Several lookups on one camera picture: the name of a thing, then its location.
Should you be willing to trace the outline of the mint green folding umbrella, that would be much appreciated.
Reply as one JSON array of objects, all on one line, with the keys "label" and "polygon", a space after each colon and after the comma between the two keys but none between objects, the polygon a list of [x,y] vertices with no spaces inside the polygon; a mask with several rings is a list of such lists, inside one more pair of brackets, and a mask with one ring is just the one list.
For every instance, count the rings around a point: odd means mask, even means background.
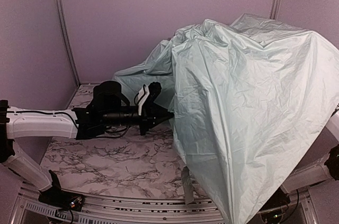
[{"label": "mint green folding umbrella", "polygon": [[114,74],[133,99],[159,82],[174,147],[227,223],[247,223],[338,105],[338,49],[315,31],[244,14],[178,29]]}]

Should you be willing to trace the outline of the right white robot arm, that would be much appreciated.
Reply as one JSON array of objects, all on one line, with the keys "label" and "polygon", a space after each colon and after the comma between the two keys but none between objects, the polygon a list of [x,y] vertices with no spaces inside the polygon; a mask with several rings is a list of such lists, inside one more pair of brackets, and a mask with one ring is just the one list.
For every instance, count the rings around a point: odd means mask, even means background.
[{"label": "right white robot arm", "polygon": [[318,223],[305,189],[328,180],[338,180],[338,146],[320,159],[294,170],[258,212],[261,222],[287,223],[301,206],[306,223]]}]

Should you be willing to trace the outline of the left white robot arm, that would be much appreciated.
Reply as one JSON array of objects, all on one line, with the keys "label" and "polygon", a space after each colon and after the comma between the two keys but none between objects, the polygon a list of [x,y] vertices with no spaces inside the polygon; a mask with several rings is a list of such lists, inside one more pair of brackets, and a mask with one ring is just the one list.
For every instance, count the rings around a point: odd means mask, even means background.
[{"label": "left white robot arm", "polygon": [[109,80],[94,87],[87,107],[61,111],[19,109],[1,100],[1,164],[33,184],[39,191],[40,202],[80,212],[84,196],[64,191],[57,174],[42,168],[15,140],[26,137],[118,139],[132,126],[138,126],[144,136],[149,129],[174,116],[155,103],[161,91],[159,82],[144,84],[131,103],[122,93],[121,84]]}]

